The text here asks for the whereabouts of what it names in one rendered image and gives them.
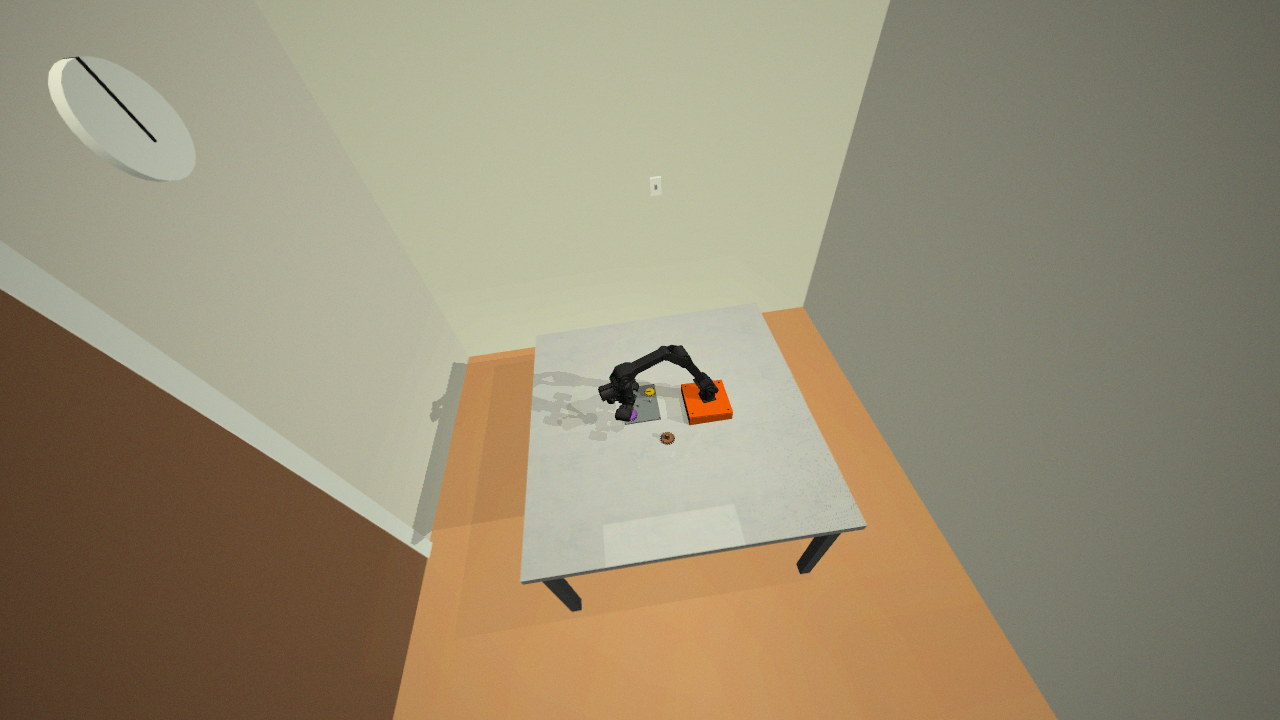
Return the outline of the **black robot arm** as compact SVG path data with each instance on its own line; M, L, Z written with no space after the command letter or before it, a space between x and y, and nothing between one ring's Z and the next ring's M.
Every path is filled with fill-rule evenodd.
M652 354L648 354L646 356L640 357L634 363L622 363L614 366L614 370L611 373L609 377L611 383L605 386L599 386L598 388L599 395L602 396L602 401L607 400L608 404L614 404L614 401L618 401L620 404L622 404L621 398L617 397L618 392L620 395L623 396L630 395L632 392L631 384L636 382L635 377L640 372L644 372L648 368L654 366L664 360L675 363L678 366L686 368L692 374L694 377L692 380L700 389L698 395L701 398L703 404L716 400L716 393L718 393L719 389L710 379L710 377L708 377L704 372L700 372L698 369L698 366L692 363L692 359L689 356L687 351L684 348L682 345L680 346L669 345L669 346L660 346Z

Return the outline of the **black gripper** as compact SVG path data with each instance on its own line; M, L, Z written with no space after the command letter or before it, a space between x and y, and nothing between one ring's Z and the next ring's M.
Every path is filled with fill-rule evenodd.
M617 397L621 398L622 405L620 405L620 407L614 413L616 420L630 421L631 413L634 413L634 404L637 397L637 395L634 395L634 389L636 391L639 389L637 382L634 382L631 386L632 386L632 392L630 395L623 396L620 395L620 392L617 395Z

